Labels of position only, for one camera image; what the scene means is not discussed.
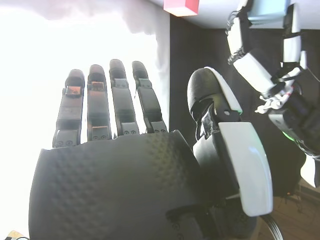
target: black wall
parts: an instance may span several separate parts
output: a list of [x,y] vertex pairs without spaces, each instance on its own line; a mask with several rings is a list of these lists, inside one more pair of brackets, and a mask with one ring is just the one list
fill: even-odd
[[[262,49],[270,64],[280,66],[282,52],[281,30],[251,30],[252,45]],[[302,47],[307,50],[308,67],[319,76],[320,31],[303,32]],[[189,114],[187,86],[191,74],[206,66],[223,75],[242,109],[242,118],[251,121],[267,154],[275,196],[292,192],[300,179],[300,168],[305,156],[268,119],[266,114],[254,113],[262,102],[259,94],[242,78],[227,58],[230,54],[224,29],[202,29],[182,18],[170,17],[170,130],[179,129],[188,144],[196,142],[196,124]],[[319,102],[319,84],[306,73],[298,80],[306,98]]]

